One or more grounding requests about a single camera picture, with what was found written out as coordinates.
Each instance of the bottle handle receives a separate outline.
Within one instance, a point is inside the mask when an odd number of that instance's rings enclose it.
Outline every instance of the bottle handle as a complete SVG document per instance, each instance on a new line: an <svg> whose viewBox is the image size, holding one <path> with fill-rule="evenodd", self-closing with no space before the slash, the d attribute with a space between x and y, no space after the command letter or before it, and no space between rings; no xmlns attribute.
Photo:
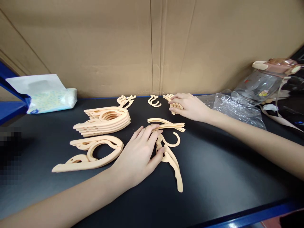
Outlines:
<svg viewBox="0 0 304 228"><path fill-rule="evenodd" d="M268 65L264 64L264 63L266 63L266 61L255 61L252 64L252 67L256 68L256 69L259 69L259 70L266 70L268 68Z"/></svg>

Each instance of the cardboard seam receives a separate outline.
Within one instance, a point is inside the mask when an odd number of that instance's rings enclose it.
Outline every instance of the cardboard seam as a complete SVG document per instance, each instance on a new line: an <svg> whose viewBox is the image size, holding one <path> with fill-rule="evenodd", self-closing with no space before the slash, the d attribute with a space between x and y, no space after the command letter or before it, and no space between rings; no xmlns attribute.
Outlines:
<svg viewBox="0 0 304 228"><path fill-rule="evenodd" d="M196 6L196 0L194 1L194 6L193 6L193 10L192 10L191 20L190 20L190 24L189 24L189 30L188 30L187 40L186 40L186 44L185 44L185 49L184 49L183 60L181 62L181 68L180 68L181 70L180 70L179 80L181 78L181 71L182 71L183 66L184 66L184 59L185 59L186 50L187 50L187 46L188 46L188 40L189 40L190 31L191 31L191 26L192 26L192 20L193 20L195 6Z"/></svg>
<svg viewBox="0 0 304 228"><path fill-rule="evenodd" d="M17 64L15 64L15 62L1 49L0 49L0 60L2 60L2 62L16 75L20 76L19 72L21 72L23 75L28 75Z"/></svg>
<svg viewBox="0 0 304 228"><path fill-rule="evenodd" d="M21 37L21 39L23 39L23 41L27 44L27 46L31 49L31 51L35 54L35 56L38 58L38 60L42 63L42 65L47 69L47 71L49 73L51 73L51 71L49 70L49 68L44 64L44 62L41 60L41 58L37 55L37 53L34 51L34 49L29 45L29 43L25 40L25 38L21 35L21 33L17 30L17 28L14 26L14 24L10 21L10 19L7 17L7 15L3 12L3 10L0 8L1 13L3 14L3 16L6 18L6 20L8 21L8 23L12 26L12 28L18 33L18 35Z"/></svg>
<svg viewBox="0 0 304 228"><path fill-rule="evenodd" d="M151 82L152 82L152 94L154 94L153 88L153 47L152 47L152 5L150 0L150 27L151 27Z"/></svg>
<svg viewBox="0 0 304 228"><path fill-rule="evenodd" d="M167 12L168 12L168 1L165 0L164 4L161 6L161 47L160 47L160 75L159 75L159 90L160 95L163 94L162 91L162 81L164 73L164 61L165 61L165 34L167 25Z"/></svg>

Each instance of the cardboard wall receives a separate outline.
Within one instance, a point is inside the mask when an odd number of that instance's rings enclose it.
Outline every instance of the cardboard wall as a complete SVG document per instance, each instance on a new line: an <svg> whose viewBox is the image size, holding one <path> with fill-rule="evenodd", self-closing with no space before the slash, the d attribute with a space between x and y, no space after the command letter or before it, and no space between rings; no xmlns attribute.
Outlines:
<svg viewBox="0 0 304 228"><path fill-rule="evenodd" d="M79 97L152 93L149 0L1 0L0 9Z"/></svg>
<svg viewBox="0 0 304 228"><path fill-rule="evenodd" d="M233 89L252 62L304 42L302 0L0 0L0 9L5 62L20 75L56 73L81 98Z"/></svg>
<svg viewBox="0 0 304 228"><path fill-rule="evenodd" d="M152 0L151 9L163 94L233 89L252 62L289 57L304 43L301 0Z"/></svg>

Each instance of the right hand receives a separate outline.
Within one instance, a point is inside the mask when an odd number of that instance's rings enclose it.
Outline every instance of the right hand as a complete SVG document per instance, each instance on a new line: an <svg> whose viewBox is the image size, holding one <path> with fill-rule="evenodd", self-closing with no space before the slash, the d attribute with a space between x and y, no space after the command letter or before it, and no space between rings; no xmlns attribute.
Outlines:
<svg viewBox="0 0 304 228"><path fill-rule="evenodd" d="M169 101L169 104L173 103L182 105L184 110L170 107L170 111L195 121L207 123L217 113L217 111L210 109L200 99L189 93L177 93Z"/></svg>

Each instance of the black table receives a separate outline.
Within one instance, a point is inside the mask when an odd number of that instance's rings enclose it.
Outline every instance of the black table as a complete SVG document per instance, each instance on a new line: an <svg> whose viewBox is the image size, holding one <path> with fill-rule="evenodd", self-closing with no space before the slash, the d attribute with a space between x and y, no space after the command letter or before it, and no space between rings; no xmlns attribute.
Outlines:
<svg viewBox="0 0 304 228"><path fill-rule="evenodd" d="M264 159L226 132L180 115L172 115L163 98L154 108L148 98L136 98L128 109L131 124L111 135L126 143L148 118L184 122L186 131L176 131L181 139L172 148L180 166L184 192L176 187L174 171L162 162L141 184L114 202L79 222L76 227L188 227L206 226L278 205L300 200L304 182ZM88 120L83 112L118 106L116 99L79 100L71 110L25 115L12 127L21 127L20 156L2 173L0 218L70 188L112 163L93 170L51 173L58 163L86 153L69 144L82 136L73 126ZM264 117L268 131L304 145L304 140ZM174 129L165 129L164 137L175 143ZM102 158L112 152L99 146L94 156Z"/></svg>

